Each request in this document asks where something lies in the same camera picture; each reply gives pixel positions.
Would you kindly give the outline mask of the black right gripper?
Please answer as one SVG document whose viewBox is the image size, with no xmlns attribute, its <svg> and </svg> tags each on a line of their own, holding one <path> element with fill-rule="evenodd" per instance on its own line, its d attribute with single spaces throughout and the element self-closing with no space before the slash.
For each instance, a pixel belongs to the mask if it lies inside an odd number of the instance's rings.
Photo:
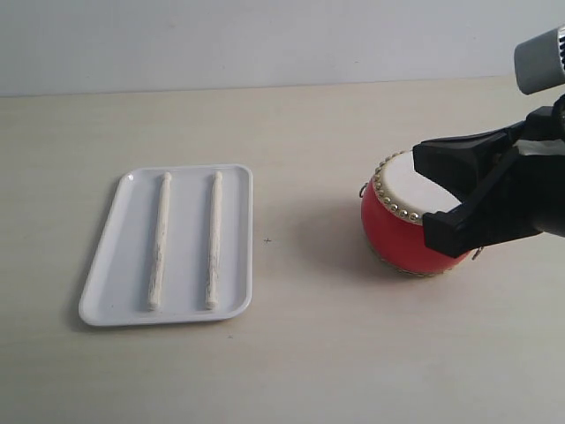
<svg viewBox="0 0 565 424">
<path fill-rule="evenodd" d="M 548 233 L 564 236 L 564 98 L 525 119 L 414 146 L 415 171 L 462 203 L 426 213 L 426 247 L 457 258 Z"/>
</svg>

